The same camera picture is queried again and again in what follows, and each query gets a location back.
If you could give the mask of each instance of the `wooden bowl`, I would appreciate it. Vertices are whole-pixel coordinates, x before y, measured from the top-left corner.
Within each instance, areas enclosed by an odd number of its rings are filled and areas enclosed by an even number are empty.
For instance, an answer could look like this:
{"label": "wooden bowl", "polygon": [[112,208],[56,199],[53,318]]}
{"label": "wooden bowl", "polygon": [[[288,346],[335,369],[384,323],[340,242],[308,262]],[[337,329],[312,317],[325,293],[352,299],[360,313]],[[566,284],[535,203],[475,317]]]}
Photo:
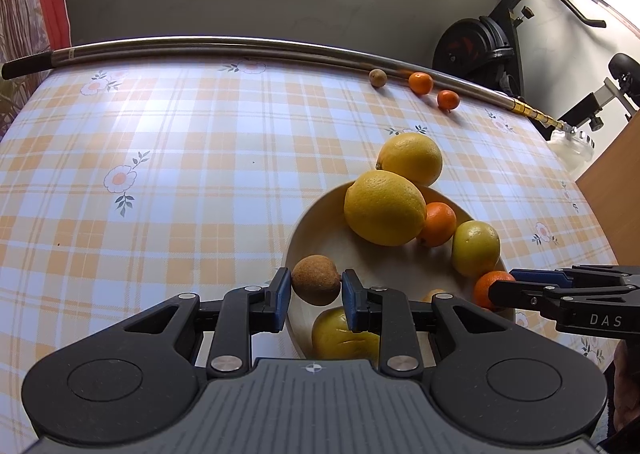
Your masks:
{"label": "wooden bowl", "polygon": [[[282,265],[293,270],[300,259],[321,254],[332,259],[338,272],[354,269],[364,287],[388,287],[404,291],[411,301],[420,301],[427,293],[440,288],[468,301],[471,300],[476,279],[469,279],[456,272],[450,264],[451,241],[429,249],[417,240],[401,247],[383,247],[370,243],[347,225],[344,214],[344,195],[353,182],[345,183],[327,192],[307,209],[296,224],[289,238]],[[428,187],[420,187],[427,203],[440,201],[456,213],[458,224],[473,219],[455,202]],[[499,259],[495,270],[504,270]],[[307,304],[294,292],[291,293],[287,327],[294,346],[303,357],[313,356],[311,328],[316,317],[325,309],[342,305],[342,298],[329,306]],[[514,311],[507,309],[500,315],[513,321]],[[435,362],[427,340],[427,333],[418,333],[425,366]]]}

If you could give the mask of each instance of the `logo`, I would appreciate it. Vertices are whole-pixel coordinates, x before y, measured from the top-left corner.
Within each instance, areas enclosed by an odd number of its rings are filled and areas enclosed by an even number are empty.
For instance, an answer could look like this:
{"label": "logo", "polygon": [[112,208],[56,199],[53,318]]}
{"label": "logo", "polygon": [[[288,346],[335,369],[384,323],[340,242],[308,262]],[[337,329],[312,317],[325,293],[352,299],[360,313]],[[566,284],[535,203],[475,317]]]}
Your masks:
{"label": "logo", "polygon": [[322,371],[324,368],[320,364],[308,364],[305,366],[305,370],[311,374],[316,374]]}

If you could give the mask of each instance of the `wooden cabinet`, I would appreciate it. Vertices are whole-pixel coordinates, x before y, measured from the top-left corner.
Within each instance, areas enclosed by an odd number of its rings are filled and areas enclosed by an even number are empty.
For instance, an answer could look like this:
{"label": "wooden cabinet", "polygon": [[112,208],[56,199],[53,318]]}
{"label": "wooden cabinet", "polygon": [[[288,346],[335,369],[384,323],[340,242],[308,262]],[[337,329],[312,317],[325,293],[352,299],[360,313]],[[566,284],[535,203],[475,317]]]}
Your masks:
{"label": "wooden cabinet", "polygon": [[578,178],[620,265],[640,265],[640,115]]}

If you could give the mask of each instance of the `yellow fruit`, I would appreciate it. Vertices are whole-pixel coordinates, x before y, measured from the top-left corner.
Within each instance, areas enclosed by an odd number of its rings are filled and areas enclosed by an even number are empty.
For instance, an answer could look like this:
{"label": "yellow fruit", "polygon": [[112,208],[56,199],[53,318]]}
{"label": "yellow fruit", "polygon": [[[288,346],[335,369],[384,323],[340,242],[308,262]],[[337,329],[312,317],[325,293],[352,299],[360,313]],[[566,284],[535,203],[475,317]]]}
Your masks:
{"label": "yellow fruit", "polygon": [[342,307],[324,310],[311,329],[314,356],[320,360],[351,360],[368,358],[378,363],[380,337],[363,331],[353,333],[347,326]]}
{"label": "yellow fruit", "polygon": [[500,259],[498,232],[483,221],[467,221],[453,234],[451,264],[462,275],[477,279],[495,270]]}
{"label": "yellow fruit", "polygon": [[344,196],[344,218],[361,238],[387,247],[414,239],[422,230],[426,204],[407,179],[388,171],[367,171]]}
{"label": "yellow fruit", "polygon": [[414,183],[431,185],[442,172],[442,153],[429,137],[402,133],[382,146],[376,169],[399,174]]}
{"label": "yellow fruit", "polygon": [[424,303],[430,303],[431,299],[433,299],[433,296],[436,295],[437,293],[447,293],[447,292],[445,292],[444,290],[441,290],[440,288],[434,288],[422,298],[422,301]]}

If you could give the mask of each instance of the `orange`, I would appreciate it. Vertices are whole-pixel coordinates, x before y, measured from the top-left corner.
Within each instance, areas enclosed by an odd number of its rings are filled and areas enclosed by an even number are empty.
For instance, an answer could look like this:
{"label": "orange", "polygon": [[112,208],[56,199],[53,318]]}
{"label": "orange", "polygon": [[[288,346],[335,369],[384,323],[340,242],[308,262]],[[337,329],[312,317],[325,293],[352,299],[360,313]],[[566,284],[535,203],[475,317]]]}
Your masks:
{"label": "orange", "polygon": [[489,300],[489,287],[495,281],[515,281],[513,275],[503,271],[493,271],[484,274],[474,286],[474,303],[486,309],[495,310],[496,307]]}
{"label": "orange", "polygon": [[443,245],[456,231],[456,213],[446,203],[435,201],[427,204],[424,227],[418,239],[428,247]]}
{"label": "orange", "polygon": [[460,97],[455,91],[444,89],[438,93],[438,108],[451,111],[457,108],[459,104]]}
{"label": "orange", "polygon": [[409,76],[409,88],[416,95],[427,95],[433,89],[433,79],[428,73],[412,73]]}

